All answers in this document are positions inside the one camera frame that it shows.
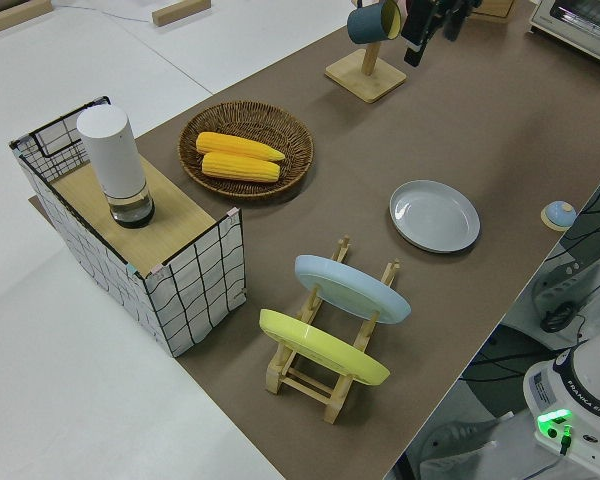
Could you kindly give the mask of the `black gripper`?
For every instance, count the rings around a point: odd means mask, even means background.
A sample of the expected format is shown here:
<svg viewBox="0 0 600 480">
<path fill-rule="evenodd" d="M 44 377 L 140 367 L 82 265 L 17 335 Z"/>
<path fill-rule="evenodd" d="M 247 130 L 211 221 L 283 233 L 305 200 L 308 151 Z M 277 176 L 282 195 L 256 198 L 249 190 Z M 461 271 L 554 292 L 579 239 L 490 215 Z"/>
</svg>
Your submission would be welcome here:
<svg viewBox="0 0 600 480">
<path fill-rule="evenodd" d="M 431 20 L 445 21 L 443 35 L 456 41 L 467 17 L 481 6 L 481 0 L 428 0 L 407 1 L 407 17 L 401 35 L 407 42 L 404 60 L 418 66 L 428 43 Z"/>
</svg>

